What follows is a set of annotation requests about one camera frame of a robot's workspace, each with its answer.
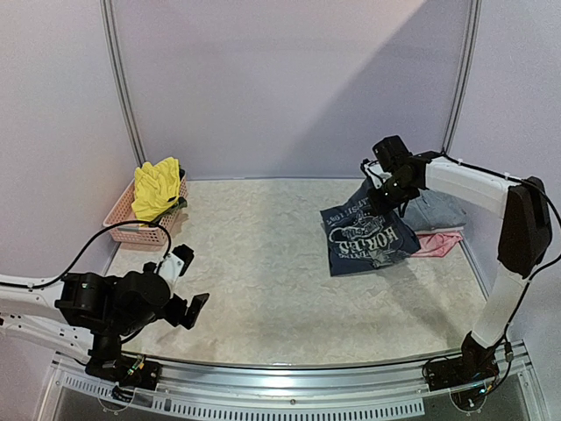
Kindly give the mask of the grey blue button shirt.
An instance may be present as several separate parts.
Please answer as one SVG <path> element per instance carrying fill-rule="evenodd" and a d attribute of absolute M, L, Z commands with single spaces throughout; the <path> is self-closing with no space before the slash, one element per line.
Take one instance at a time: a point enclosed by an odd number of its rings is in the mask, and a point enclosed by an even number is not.
<path fill-rule="evenodd" d="M 412 230 L 427 230 L 465 226 L 467 215 L 454 196 L 422 190 L 408 203 L 402 220 Z"/>

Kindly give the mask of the navy blue garment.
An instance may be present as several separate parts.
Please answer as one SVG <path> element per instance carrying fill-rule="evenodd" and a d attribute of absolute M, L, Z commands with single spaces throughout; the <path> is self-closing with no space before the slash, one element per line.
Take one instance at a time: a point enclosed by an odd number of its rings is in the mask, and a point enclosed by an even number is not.
<path fill-rule="evenodd" d="M 376 216 L 362 182 L 343 204 L 321 210 L 332 276 L 356 275 L 393 266 L 421 249 L 415 233 L 395 211 Z"/>

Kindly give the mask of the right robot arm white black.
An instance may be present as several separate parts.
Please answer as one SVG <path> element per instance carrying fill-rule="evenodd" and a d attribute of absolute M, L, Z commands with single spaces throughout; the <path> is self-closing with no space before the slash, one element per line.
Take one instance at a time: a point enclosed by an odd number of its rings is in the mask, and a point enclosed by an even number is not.
<path fill-rule="evenodd" d="M 533 278 L 545 262 L 558 213 L 543 181 L 499 173 L 446 153 L 412 153 L 398 135 L 373 146 L 375 162 L 365 171 L 374 211 L 402 209 L 423 191 L 457 198 L 467 212 L 467 243 L 475 259 L 488 252 L 496 262 L 486 305 L 467 343 L 496 346 L 508 329 Z"/>

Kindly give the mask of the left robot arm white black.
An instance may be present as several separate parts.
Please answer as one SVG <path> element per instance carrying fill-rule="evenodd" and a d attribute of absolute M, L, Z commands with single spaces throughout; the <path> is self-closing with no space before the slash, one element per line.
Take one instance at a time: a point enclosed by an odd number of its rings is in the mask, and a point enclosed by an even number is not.
<path fill-rule="evenodd" d="M 120 353 L 122 343 L 158 320 L 190 330 L 209 300 L 207 293 L 185 300 L 173 286 L 154 272 L 71 273 L 60 281 L 4 275 L 1 333 L 80 361 L 88 359 L 100 340 L 97 367 L 112 381 L 121 381 L 131 371 Z"/>

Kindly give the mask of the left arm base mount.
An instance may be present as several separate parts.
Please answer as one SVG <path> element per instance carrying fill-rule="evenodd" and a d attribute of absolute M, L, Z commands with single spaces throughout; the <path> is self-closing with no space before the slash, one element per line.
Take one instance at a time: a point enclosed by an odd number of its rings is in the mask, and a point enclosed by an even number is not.
<path fill-rule="evenodd" d="M 143 354 L 135 357 L 123 355 L 118 335 L 95 334 L 88 356 L 89 360 L 85 366 L 87 375 L 116 382 L 120 387 L 155 390 L 163 368 L 161 364 L 148 360 Z"/>

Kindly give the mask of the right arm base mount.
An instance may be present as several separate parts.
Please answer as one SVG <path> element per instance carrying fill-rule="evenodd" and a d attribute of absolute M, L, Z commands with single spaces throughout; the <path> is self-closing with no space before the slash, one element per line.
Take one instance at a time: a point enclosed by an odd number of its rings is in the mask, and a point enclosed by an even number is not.
<path fill-rule="evenodd" d="M 487 379 L 497 380 L 500 369 L 495 354 L 500 345 L 506 346 L 505 355 L 511 359 L 514 356 L 512 346 L 505 333 L 490 347 L 483 347 L 468 333 L 460 347 L 460 355 L 428 360 L 422 368 L 423 378 L 430 391 L 455 388 Z"/>

